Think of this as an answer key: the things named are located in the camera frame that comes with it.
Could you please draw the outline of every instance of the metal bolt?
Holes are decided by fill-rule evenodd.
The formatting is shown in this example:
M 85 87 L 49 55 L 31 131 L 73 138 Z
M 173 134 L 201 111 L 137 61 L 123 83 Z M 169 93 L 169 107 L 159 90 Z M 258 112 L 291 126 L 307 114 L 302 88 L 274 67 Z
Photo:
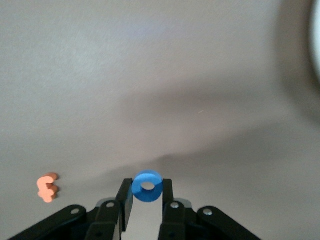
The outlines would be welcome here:
M 75 209 L 72 209 L 71 210 L 71 214 L 73 215 L 73 214 L 77 214 L 77 213 L 79 213 L 80 212 L 80 209 L 79 208 L 75 208 Z
M 115 206 L 115 204 L 113 203 L 113 202 L 108 202 L 107 204 L 106 204 L 106 207 L 107 208 L 113 208 Z
M 170 206 L 171 206 L 173 209 L 177 209 L 177 208 L 179 208 L 179 203 L 173 202 L 173 203 L 170 204 Z
M 207 216 L 211 216 L 213 214 L 213 212 L 209 208 L 203 209 L 203 213 Z

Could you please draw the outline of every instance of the orange foam piece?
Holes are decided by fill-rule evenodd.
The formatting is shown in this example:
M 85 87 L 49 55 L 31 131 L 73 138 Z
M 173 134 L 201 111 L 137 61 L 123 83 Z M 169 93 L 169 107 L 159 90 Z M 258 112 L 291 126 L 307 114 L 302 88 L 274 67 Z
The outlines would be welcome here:
M 39 188 L 38 196 L 46 203 L 51 203 L 57 196 L 58 187 L 53 185 L 57 178 L 58 175 L 56 173 L 49 172 L 40 177 L 36 182 Z

